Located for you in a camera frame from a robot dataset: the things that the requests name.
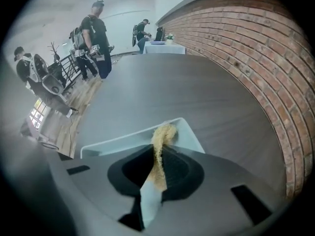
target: gray table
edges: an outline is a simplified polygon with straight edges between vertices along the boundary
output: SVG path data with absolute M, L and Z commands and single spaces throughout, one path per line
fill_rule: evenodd
M 207 58 L 177 54 L 123 57 L 78 128 L 82 146 L 183 117 L 208 154 L 229 159 L 285 195 L 283 154 L 258 102 Z

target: brick wall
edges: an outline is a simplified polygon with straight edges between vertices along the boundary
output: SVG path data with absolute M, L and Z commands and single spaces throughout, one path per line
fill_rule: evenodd
M 313 166 L 315 61 L 286 8 L 278 0 L 197 0 L 160 26 L 254 95 L 283 151 L 287 196 L 299 193 Z

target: white tray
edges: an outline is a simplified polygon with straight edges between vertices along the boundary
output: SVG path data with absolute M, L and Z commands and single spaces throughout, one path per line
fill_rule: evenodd
M 83 146 L 81 148 L 80 157 L 86 158 L 92 156 L 93 153 L 91 154 L 91 151 L 98 151 L 100 152 L 99 155 L 101 156 L 116 153 L 141 145 L 151 144 L 151 139 L 153 137 L 154 131 L 156 130 L 156 128 L 165 123 L 171 123 L 177 128 L 177 135 L 174 138 L 173 145 L 205 153 L 186 120 L 184 118 L 176 118 L 126 136 L 121 136 L 108 141 Z

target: sawdust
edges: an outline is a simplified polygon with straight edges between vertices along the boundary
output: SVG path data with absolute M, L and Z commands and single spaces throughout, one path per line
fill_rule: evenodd
M 172 140 L 176 133 L 176 127 L 168 123 L 158 127 L 154 131 L 151 140 L 154 147 L 154 165 L 147 180 L 152 181 L 155 187 L 160 191 L 167 189 L 162 162 L 162 147 L 163 145 L 172 144 Z

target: white table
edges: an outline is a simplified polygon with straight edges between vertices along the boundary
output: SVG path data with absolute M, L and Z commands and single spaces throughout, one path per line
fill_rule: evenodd
M 144 45 L 143 54 L 147 53 L 176 53 L 176 54 L 186 54 L 186 49 L 184 46 L 179 44 L 171 45 L 152 45 L 151 42 L 146 42 Z

